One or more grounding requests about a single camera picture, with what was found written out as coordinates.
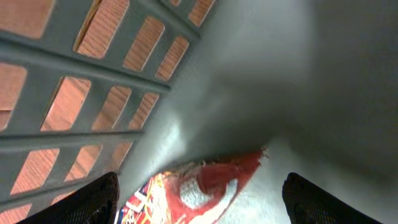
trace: candy wrapper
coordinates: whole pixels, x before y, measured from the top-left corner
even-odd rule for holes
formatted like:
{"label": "candy wrapper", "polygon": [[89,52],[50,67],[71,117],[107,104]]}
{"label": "candy wrapper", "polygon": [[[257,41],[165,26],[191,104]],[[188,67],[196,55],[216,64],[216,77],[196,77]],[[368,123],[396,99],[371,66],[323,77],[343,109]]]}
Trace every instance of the candy wrapper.
{"label": "candy wrapper", "polygon": [[161,172],[130,197],[115,223],[216,223],[260,166],[262,154],[190,163]]}

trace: wooden floor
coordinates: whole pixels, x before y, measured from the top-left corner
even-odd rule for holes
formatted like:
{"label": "wooden floor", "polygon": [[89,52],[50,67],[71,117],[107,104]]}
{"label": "wooden floor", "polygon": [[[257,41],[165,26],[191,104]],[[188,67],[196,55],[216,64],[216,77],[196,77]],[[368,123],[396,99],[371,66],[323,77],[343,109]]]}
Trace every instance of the wooden floor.
{"label": "wooden floor", "polygon": [[[214,0],[197,0],[188,18],[195,25],[200,26],[213,2]],[[171,0],[171,3],[178,6],[179,0]],[[128,5],[128,0],[94,1],[78,37],[76,37],[73,50],[87,57],[103,58]],[[2,0],[0,2],[0,14],[5,16],[0,16],[0,29],[38,39],[45,29],[47,16],[50,14],[52,7],[52,0]],[[17,12],[18,15],[24,16],[16,17],[16,13],[13,14],[9,11]],[[126,58],[121,62],[123,66],[140,72],[145,67],[164,29],[162,21],[148,16],[136,35]],[[168,81],[188,46],[189,42],[186,39],[179,36],[176,37],[157,73],[154,74],[155,77],[165,82]],[[0,131],[7,128],[7,122],[12,115],[12,110],[17,103],[27,74],[28,71],[23,67],[0,62]],[[53,100],[49,102],[49,110],[47,114],[44,114],[44,122],[40,130],[47,132],[70,129],[85,101],[90,85],[90,81],[84,78],[73,76],[62,78],[57,91],[53,94]],[[112,129],[123,110],[124,104],[132,94],[134,94],[134,90],[129,88],[123,86],[112,87],[91,129],[94,131]],[[155,93],[146,93],[144,95],[138,110],[135,114],[132,114],[129,124],[130,129],[141,129],[143,127],[157,99],[158,95]],[[126,142],[117,145],[112,161],[104,171],[118,170],[132,144],[133,142]],[[100,145],[82,147],[74,165],[65,178],[65,182],[86,177],[100,152]],[[31,151],[10,195],[42,186],[56,162],[58,154],[59,149]],[[70,193],[72,192],[59,195],[54,198],[53,203],[58,202]],[[28,204],[1,213],[0,223],[18,222],[26,217],[30,206]]]}

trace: black object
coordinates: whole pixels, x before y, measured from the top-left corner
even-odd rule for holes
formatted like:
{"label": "black object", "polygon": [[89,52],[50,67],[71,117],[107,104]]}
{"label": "black object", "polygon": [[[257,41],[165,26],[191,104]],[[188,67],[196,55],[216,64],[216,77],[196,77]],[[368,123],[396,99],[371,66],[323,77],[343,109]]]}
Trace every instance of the black object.
{"label": "black object", "polygon": [[113,223],[118,200],[118,176],[110,172],[19,223]]}
{"label": "black object", "polygon": [[379,223],[296,173],[290,173],[282,197],[293,224]]}

